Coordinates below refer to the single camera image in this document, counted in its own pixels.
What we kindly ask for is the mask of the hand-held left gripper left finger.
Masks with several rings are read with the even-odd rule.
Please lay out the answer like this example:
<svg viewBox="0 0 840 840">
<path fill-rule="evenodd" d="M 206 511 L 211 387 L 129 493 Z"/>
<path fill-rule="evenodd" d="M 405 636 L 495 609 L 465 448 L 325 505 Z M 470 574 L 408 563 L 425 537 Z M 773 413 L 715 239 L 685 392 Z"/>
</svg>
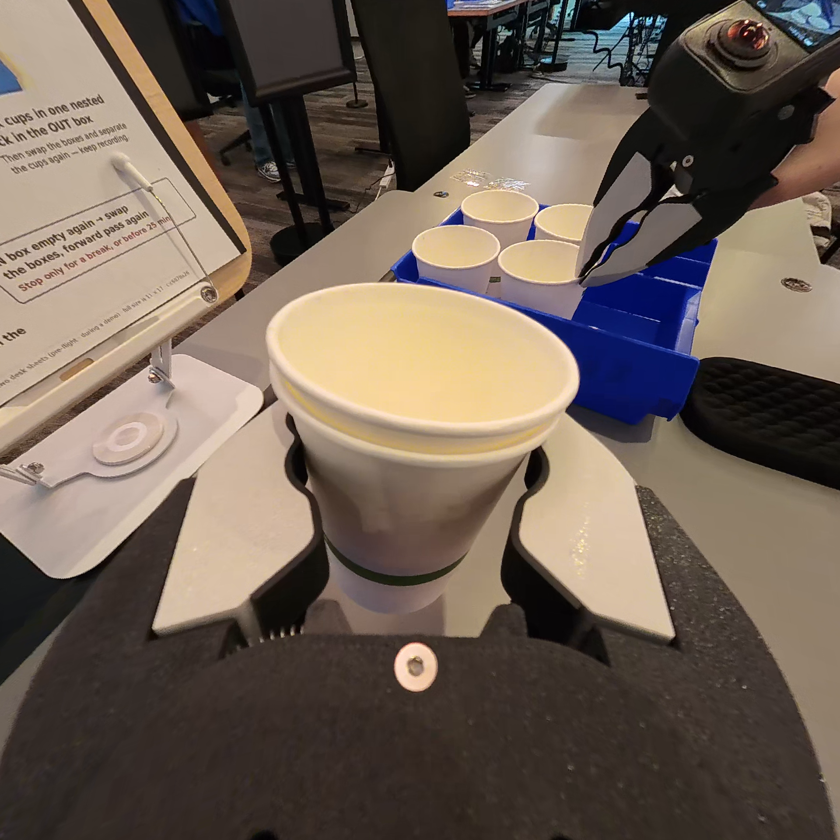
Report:
<svg viewBox="0 0 840 840">
<path fill-rule="evenodd" d="M 247 640 L 299 632 L 329 580 L 292 421 L 251 421 L 196 474 L 155 614 L 164 636 L 233 621 Z"/>
</svg>

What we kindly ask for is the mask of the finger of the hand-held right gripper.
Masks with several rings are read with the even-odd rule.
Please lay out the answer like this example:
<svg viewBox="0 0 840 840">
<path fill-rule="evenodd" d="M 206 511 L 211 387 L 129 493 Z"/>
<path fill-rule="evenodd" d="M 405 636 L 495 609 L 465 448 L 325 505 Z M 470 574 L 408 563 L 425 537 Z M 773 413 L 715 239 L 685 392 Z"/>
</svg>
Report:
<svg viewBox="0 0 840 840">
<path fill-rule="evenodd" d="M 578 252 L 579 279 L 623 279 L 637 272 L 641 258 L 616 248 L 604 256 L 630 216 L 640 210 L 654 191 L 649 159 L 636 152 L 595 201 Z"/>
<path fill-rule="evenodd" d="M 604 256 L 619 248 L 622 254 L 630 252 L 640 257 L 642 266 L 634 275 L 708 245 L 720 235 L 719 220 L 710 213 L 703 216 L 699 204 L 694 196 L 665 195 L 649 209 L 641 208 L 626 220 Z M 582 279 L 582 286 L 600 287 L 617 280 L 620 279 Z"/>
</svg>

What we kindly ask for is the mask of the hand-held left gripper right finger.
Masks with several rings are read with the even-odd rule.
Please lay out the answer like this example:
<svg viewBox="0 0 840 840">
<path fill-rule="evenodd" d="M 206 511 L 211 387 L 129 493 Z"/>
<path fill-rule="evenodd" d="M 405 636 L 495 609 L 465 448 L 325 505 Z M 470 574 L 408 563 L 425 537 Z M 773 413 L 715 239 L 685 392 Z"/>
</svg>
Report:
<svg viewBox="0 0 840 840">
<path fill-rule="evenodd" d="M 631 474 L 570 417 L 532 460 L 535 477 L 511 517 L 515 553 L 596 623 L 671 644 L 676 630 Z"/>
</svg>

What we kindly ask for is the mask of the blue plastic bin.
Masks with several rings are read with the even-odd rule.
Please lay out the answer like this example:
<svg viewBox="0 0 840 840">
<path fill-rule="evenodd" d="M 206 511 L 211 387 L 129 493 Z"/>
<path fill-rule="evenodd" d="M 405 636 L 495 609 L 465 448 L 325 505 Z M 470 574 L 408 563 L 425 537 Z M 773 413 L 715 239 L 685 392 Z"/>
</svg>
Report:
<svg viewBox="0 0 840 840">
<path fill-rule="evenodd" d="M 614 281 L 584 290 L 571 319 L 482 297 L 542 324 L 574 355 L 581 382 L 574 404 L 638 424 L 647 415 L 673 419 L 697 375 L 692 342 L 700 296 L 718 242 L 695 248 Z"/>
</svg>

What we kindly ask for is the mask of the person's right hand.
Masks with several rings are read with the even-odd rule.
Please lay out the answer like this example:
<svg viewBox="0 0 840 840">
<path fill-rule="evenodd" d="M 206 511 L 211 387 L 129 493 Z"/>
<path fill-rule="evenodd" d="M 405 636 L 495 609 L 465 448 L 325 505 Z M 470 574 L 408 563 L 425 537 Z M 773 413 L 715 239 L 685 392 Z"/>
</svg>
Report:
<svg viewBox="0 0 840 840">
<path fill-rule="evenodd" d="M 839 181 L 839 70 L 824 89 L 834 101 L 820 115 L 810 143 L 796 146 L 773 171 L 776 184 L 752 209 L 770 207 L 825 190 Z"/>
</svg>

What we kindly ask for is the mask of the clear crinkled plastic piece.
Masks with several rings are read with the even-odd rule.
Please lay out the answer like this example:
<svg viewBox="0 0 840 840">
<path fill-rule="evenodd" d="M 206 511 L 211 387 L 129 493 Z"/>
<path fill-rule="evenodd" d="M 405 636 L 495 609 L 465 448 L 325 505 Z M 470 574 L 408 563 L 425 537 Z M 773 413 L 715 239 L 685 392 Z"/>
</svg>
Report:
<svg viewBox="0 0 840 840">
<path fill-rule="evenodd" d="M 464 183 L 477 190 L 502 190 L 516 193 L 525 193 L 529 183 L 510 177 L 496 176 L 486 171 L 460 170 L 451 174 L 450 179 Z"/>
</svg>

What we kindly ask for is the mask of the black wrist rest pad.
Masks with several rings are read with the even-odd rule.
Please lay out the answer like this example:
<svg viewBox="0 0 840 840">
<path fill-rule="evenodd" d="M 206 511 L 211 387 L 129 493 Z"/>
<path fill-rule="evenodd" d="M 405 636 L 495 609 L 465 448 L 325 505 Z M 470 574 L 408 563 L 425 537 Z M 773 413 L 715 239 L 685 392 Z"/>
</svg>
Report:
<svg viewBox="0 0 840 840">
<path fill-rule="evenodd" d="M 839 384 L 747 360 L 700 361 L 679 413 L 711 447 L 839 489 Z"/>
</svg>

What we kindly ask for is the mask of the black office chair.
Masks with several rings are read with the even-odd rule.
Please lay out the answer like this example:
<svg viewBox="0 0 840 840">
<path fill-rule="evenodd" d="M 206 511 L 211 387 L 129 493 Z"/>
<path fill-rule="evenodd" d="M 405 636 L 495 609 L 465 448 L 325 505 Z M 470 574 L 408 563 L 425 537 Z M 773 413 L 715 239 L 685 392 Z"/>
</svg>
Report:
<svg viewBox="0 0 840 840">
<path fill-rule="evenodd" d="M 397 189 L 414 192 L 470 146 L 464 85 L 443 1 L 353 1 Z"/>
</svg>

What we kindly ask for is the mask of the instruction sheet on wooden stand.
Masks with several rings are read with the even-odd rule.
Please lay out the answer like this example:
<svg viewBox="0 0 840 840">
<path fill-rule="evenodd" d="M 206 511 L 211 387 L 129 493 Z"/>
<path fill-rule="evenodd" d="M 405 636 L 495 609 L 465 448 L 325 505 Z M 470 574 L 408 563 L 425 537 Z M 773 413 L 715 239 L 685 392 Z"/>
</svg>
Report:
<svg viewBox="0 0 840 840">
<path fill-rule="evenodd" d="M 243 253 L 226 266 L 206 275 L 194 287 L 151 312 L 134 325 L 85 352 L 56 373 L 2 404 L 2 451 L 9 450 L 81 399 L 95 392 L 116 374 L 171 338 L 204 314 L 218 301 L 230 298 L 242 287 L 251 265 L 251 247 L 242 218 L 216 174 L 166 96 L 148 63 L 109 2 L 72 2 L 82 21 L 106 44 L 107 57 L 130 79 L 141 95 L 141 106 L 151 110 L 165 141 L 172 144 L 176 158 L 187 174 L 200 184 L 223 217 L 223 226 L 241 242 Z"/>
</svg>

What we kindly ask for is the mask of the black display board stand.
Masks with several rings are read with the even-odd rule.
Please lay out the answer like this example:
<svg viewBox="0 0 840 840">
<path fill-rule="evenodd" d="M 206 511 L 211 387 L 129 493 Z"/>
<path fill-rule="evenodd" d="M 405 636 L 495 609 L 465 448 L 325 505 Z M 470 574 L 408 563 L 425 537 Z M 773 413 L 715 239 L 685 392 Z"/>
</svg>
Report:
<svg viewBox="0 0 840 840">
<path fill-rule="evenodd" d="M 286 266 L 333 231 L 304 96 L 356 82 L 345 2 L 218 1 L 248 103 L 263 119 L 293 225 L 270 240 Z"/>
</svg>

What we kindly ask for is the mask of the printed instruction sign board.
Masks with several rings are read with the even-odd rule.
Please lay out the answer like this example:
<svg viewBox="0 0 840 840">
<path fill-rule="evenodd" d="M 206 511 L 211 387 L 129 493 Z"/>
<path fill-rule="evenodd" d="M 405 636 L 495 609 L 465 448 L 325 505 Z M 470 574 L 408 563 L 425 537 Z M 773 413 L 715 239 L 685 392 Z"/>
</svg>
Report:
<svg viewBox="0 0 840 840">
<path fill-rule="evenodd" d="M 72 2 L 2 2 L 1 397 L 243 253 Z"/>
</svg>

